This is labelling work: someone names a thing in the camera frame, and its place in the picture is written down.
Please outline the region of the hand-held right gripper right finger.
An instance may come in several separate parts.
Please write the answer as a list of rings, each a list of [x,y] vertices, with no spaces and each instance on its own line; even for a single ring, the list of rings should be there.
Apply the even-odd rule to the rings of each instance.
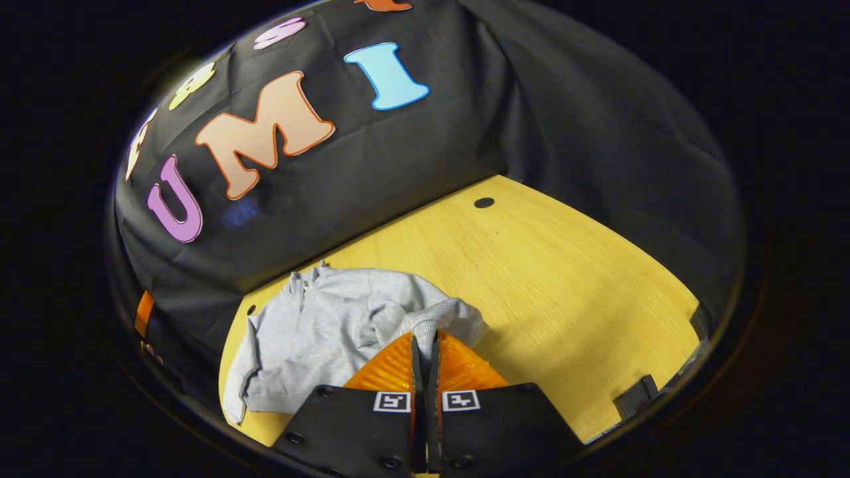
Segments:
[[[557,476],[584,444],[535,383],[509,384],[440,330],[425,386],[427,470],[440,476]]]

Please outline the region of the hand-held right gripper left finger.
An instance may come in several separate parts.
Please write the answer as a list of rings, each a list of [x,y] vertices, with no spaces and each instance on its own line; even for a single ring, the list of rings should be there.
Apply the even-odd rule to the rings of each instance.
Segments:
[[[421,354],[405,333],[342,386],[313,388],[274,450],[330,476],[413,476],[427,469]]]

